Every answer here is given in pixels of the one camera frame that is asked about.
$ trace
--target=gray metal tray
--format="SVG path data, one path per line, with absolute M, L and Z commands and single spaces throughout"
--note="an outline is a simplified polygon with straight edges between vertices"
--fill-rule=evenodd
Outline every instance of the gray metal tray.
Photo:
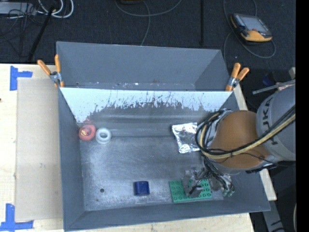
M 232 176 L 236 192 L 173 203 L 169 181 L 201 166 L 180 154 L 172 124 L 238 110 L 220 50 L 57 42 L 66 87 L 58 89 L 63 220 L 66 231 L 269 210 L 259 174 Z M 80 141 L 91 123 L 112 131 Z M 146 180 L 150 195 L 135 196 Z

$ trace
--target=wooden table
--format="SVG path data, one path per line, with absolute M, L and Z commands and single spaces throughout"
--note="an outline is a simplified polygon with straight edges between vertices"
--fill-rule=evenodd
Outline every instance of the wooden table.
M 31 71 L 32 80 L 49 77 L 38 65 L 0 64 L 0 222 L 5 219 L 5 204 L 15 205 L 16 187 L 16 123 L 17 123 L 17 90 L 10 91 L 10 67 L 13 65 L 18 71 Z M 54 65 L 48 66 L 55 71 Z M 239 86 L 234 90 L 241 110 L 247 106 Z M 276 200 L 271 180 L 267 170 L 260 172 L 268 200 Z M 34 220 L 35 231 L 62 231 L 62 218 L 47 218 Z M 253 232 L 253 226 L 248 213 L 226 216 L 185 219 L 170 222 L 140 224 L 123 227 L 92 230 L 96 232 L 147 232 L 147 231 L 178 231 L 178 232 Z

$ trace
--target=blue tape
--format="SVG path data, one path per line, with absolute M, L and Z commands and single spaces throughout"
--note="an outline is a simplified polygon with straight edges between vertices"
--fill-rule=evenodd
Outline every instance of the blue tape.
M 33 221 L 15 222 L 15 206 L 7 203 L 5 205 L 5 222 L 1 222 L 0 231 L 15 232 L 15 230 L 32 229 Z
M 32 72 L 18 72 L 18 68 L 11 65 L 10 91 L 17 90 L 18 77 L 32 77 Z

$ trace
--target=white spool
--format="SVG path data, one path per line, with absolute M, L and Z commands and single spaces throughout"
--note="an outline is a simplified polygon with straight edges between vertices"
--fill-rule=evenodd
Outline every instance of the white spool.
M 99 128 L 96 132 L 96 141 L 99 144 L 102 144 L 102 145 L 108 144 L 111 138 L 112 138 L 112 133 L 107 128 Z

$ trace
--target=crumpled foil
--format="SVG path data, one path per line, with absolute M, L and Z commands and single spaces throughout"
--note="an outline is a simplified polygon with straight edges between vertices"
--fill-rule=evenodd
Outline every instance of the crumpled foil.
M 195 141 L 195 134 L 197 132 L 196 122 L 172 125 L 172 131 L 176 137 L 178 151 L 180 153 L 188 153 L 199 150 L 199 147 Z

